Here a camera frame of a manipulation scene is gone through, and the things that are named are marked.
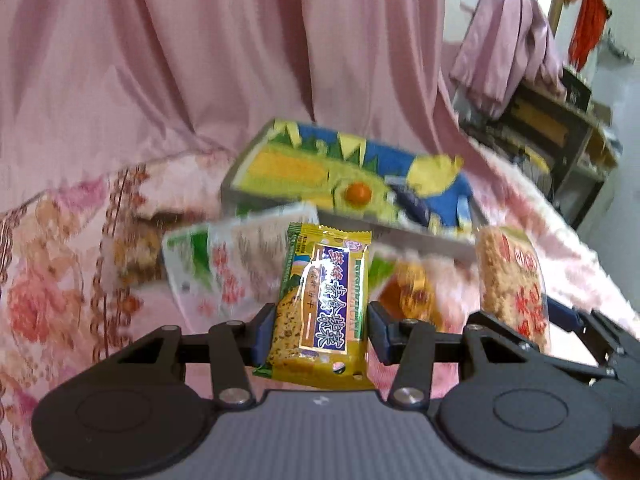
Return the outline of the rice cracker clear packet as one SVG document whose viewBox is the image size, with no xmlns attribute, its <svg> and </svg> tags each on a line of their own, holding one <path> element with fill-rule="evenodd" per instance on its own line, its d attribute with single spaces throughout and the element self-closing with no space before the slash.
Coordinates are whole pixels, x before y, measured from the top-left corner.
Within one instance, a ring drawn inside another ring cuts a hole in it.
<svg viewBox="0 0 640 480">
<path fill-rule="evenodd" d="M 480 307 L 536 344 L 550 348 L 546 289 L 534 245 L 523 231 L 484 226 L 475 239 Z"/>
</svg>

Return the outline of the gold candy packet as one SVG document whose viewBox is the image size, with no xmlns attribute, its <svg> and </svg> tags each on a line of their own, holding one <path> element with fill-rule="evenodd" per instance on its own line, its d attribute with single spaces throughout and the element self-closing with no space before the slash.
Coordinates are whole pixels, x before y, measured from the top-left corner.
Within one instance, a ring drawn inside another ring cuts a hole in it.
<svg viewBox="0 0 640 480">
<path fill-rule="evenodd" d="M 417 320 L 433 324 L 440 332 L 446 330 L 424 266 L 414 261 L 384 261 L 378 276 L 376 301 L 394 320 Z"/>
</svg>

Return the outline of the white green snack pouch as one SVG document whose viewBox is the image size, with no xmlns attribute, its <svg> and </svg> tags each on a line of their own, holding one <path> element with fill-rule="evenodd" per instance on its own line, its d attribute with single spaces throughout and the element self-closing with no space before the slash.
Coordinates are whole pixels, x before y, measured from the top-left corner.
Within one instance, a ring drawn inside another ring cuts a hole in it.
<svg viewBox="0 0 640 480">
<path fill-rule="evenodd" d="M 294 203 L 165 234 L 162 255 L 169 286 L 191 330 L 247 321 L 276 300 L 288 226 L 317 222 L 316 206 Z"/>
</svg>

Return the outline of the orange green white packet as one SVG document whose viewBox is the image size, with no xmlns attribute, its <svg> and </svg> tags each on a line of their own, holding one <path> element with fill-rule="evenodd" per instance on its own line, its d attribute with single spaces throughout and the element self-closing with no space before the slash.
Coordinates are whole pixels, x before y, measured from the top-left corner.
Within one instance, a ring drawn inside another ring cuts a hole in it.
<svg viewBox="0 0 640 480">
<path fill-rule="evenodd" d="M 374 254 L 369 264 L 368 283 L 371 290 L 384 285 L 394 274 L 397 259 Z"/>
</svg>

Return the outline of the yellow cracker packet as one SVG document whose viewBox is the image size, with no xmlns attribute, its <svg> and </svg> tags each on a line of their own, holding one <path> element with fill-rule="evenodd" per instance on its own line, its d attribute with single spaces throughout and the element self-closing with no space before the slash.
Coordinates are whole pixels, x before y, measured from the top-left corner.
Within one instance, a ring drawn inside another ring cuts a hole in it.
<svg viewBox="0 0 640 480">
<path fill-rule="evenodd" d="M 260 377 L 326 390 L 368 390 L 369 231 L 288 226 L 270 349 Z"/>
</svg>

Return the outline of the mixed nuts clear bag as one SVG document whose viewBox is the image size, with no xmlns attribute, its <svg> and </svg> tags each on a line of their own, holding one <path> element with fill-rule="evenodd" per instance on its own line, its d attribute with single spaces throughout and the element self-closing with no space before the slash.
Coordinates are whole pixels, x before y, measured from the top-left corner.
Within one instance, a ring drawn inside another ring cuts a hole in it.
<svg viewBox="0 0 640 480">
<path fill-rule="evenodd" d="M 125 288 L 163 281 L 166 278 L 163 237 L 182 226 L 184 220 L 184 214 L 175 211 L 159 211 L 152 217 L 133 214 L 126 218 L 107 246 L 112 284 Z"/>
</svg>

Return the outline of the orange tangerine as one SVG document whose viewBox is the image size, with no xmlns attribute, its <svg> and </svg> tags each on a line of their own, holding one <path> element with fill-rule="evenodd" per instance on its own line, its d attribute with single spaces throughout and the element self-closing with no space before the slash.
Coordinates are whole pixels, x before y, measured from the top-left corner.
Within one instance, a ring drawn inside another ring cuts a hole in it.
<svg viewBox="0 0 640 480">
<path fill-rule="evenodd" d="M 372 200 L 372 191 L 366 182 L 352 182 L 345 191 L 343 197 L 346 203 L 354 208 L 364 208 Z"/>
</svg>

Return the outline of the dark blue stick packet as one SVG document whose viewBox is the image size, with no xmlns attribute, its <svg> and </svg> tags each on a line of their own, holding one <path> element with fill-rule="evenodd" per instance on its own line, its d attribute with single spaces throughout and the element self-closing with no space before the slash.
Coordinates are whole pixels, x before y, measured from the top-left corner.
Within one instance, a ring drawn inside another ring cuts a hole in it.
<svg viewBox="0 0 640 480">
<path fill-rule="evenodd" d="M 385 180 L 385 184 L 394 192 L 396 203 L 405 211 L 408 219 L 427 228 L 430 224 L 430 211 L 413 191 L 408 182 L 401 178 L 391 177 Z"/>
</svg>

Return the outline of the grey tray with dinosaur drawing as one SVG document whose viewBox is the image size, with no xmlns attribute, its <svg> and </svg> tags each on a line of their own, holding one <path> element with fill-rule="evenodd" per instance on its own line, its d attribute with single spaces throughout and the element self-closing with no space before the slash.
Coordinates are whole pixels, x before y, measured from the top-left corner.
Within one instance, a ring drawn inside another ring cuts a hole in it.
<svg viewBox="0 0 640 480">
<path fill-rule="evenodd" d="M 427 228 L 408 219 L 396 203 L 385 184 L 391 177 L 406 180 L 428 207 Z M 343 192 L 352 182 L 369 185 L 368 206 L 345 202 Z M 414 154 L 285 119 L 270 120 L 250 141 L 222 181 L 221 200 L 233 212 L 310 203 L 328 226 L 369 231 L 386 245 L 460 261 L 474 260 L 475 231 L 486 222 L 462 158 Z"/>
</svg>

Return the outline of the floral bed cover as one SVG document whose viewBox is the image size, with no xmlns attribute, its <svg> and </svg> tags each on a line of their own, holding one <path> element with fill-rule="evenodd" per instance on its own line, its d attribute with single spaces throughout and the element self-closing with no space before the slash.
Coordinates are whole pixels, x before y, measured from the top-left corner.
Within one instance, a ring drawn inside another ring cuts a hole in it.
<svg viewBox="0 0 640 480">
<path fill-rule="evenodd" d="M 494 203 L 474 194 L 491 222 L 523 228 L 536 247 L 546 289 L 585 311 L 601 310 L 639 339 L 639 315 L 518 167 L 475 145 L 506 185 Z M 133 214 L 222 216 L 219 188 L 232 165 L 225 150 L 132 166 L 71 188 L 44 191 L 1 213 L 1 479 L 40 479 L 47 466 L 30 420 L 38 400 L 64 380 L 163 324 L 186 322 L 165 280 L 116 288 L 106 258 Z M 437 307 L 458 332 L 478 307 L 476 266 L 426 257 Z"/>
</svg>

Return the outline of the dark wooden desk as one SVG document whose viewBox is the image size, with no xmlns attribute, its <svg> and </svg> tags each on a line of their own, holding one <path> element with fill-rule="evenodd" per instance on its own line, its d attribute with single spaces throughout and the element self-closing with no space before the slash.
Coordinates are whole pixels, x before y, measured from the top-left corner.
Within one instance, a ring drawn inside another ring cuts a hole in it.
<svg viewBox="0 0 640 480">
<path fill-rule="evenodd" d="M 513 139 L 543 158 L 550 179 L 544 196 L 557 211 L 562 211 L 570 179 L 587 179 L 591 188 L 585 199 L 569 212 L 561 212 L 575 230 L 586 220 L 620 160 L 597 118 L 525 81 L 499 118 L 471 110 L 460 119 L 460 126 L 490 148 L 504 148 L 506 140 Z"/>
</svg>

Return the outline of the black box on desk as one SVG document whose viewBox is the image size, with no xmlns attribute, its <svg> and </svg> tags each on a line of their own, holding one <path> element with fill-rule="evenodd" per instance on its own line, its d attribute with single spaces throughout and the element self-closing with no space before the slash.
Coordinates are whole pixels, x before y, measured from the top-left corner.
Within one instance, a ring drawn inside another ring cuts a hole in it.
<svg viewBox="0 0 640 480">
<path fill-rule="evenodd" d="M 563 67 L 561 82 L 566 90 L 565 102 L 583 112 L 588 110 L 592 91 L 572 66 Z"/>
</svg>

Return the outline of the hanging pink curtain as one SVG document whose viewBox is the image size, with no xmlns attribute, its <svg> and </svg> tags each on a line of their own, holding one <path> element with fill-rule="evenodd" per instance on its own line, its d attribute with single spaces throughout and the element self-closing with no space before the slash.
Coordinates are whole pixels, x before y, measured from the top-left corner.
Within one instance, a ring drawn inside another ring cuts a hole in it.
<svg viewBox="0 0 640 480">
<path fill-rule="evenodd" d="M 483 114 L 498 118 L 525 81 L 566 96 L 563 62 L 537 0 L 478 0 L 449 76 Z"/>
</svg>

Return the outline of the red hanging tassel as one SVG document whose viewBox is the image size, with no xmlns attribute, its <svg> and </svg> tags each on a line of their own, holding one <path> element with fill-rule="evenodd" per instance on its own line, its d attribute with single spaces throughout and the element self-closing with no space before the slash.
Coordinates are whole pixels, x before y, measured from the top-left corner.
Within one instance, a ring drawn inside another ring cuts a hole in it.
<svg viewBox="0 0 640 480">
<path fill-rule="evenodd" d="M 590 52 L 600 41 L 605 24 L 611 16 L 612 11 L 604 0 L 582 0 L 568 47 L 568 62 L 576 72 L 580 72 L 586 65 Z"/>
</svg>

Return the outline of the pink satin sheet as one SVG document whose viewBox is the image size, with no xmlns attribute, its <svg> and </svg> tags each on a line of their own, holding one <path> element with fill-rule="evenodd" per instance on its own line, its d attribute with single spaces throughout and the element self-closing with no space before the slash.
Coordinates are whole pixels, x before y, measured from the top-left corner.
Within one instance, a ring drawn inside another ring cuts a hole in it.
<svg viewBox="0 0 640 480">
<path fill-rule="evenodd" d="M 460 156 L 445 0 L 1 0 L 1 206 L 270 118 Z"/>
</svg>

